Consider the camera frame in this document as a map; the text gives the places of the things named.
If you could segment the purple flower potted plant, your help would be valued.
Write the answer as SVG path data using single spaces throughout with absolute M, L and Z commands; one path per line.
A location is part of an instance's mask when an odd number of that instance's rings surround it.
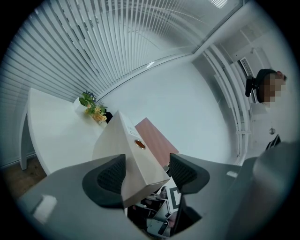
M 79 97 L 79 102 L 85 107 L 90 107 L 96 102 L 96 97 L 92 92 L 85 91 L 82 93 L 82 96 Z

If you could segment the ceiling air vent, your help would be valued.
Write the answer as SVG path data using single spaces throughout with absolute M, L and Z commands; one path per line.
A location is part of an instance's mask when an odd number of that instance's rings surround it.
M 241 70 L 243 71 L 245 77 L 248 77 L 248 76 L 255 77 L 255 74 L 253 73 L 253 70 L 252 70 L 246 57 L 239 59 L 238 64 L 239 64 Z

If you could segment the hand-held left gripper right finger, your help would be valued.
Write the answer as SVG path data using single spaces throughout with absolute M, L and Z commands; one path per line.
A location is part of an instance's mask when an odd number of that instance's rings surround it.
M 207 170 L 173 153 L 170 154 L 169 168 L 182 195 L 198 193 L 210 180 Z

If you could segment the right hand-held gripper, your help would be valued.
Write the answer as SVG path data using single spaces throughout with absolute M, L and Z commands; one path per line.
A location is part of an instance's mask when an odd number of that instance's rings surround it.
M 131 221 L 152 237 L 170 237 L 180 206 L 181 193 L 177 187 L 163 186 L 160 193 L 153 193 L 131 206 Z

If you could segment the beige file box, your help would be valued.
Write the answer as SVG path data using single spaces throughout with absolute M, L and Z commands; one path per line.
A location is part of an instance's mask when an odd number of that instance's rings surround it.
M 126 155 L 121 195 L 127 208 L 159 190 L 170 179 L 128 116 L 117 111 L 97 139 L 93 159 Z

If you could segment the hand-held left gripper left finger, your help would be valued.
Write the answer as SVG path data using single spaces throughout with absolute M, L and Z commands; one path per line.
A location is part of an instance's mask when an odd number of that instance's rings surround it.
M 121 188 L 125 176 L 126 155 L 116 155 L 85 174 L 82 187 L 85 194 L 98 206 L 123 208 Z

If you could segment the white window blinds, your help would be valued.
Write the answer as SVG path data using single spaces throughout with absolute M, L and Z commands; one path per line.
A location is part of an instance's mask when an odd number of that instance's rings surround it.
M 247 0 L 43 0 L 0 57 L 0 166 L 20 160 L 31 88 L 102 98 L 155 65 L 189 56 Z

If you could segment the pink file box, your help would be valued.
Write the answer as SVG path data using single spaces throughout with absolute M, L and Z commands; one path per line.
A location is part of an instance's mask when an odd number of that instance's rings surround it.
M 135 128 L 161 166 L 169 165 L 171 153 L 179 153 L 148 118 L 139 122 Z

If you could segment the yellow flower bouquet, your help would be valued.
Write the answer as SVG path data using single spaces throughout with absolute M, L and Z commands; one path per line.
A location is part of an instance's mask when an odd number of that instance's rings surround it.
M 107 120 L 106 107 L 103 105 L 87 104 L 85 113 L 91 116 L 96 122 L 104 122 Z

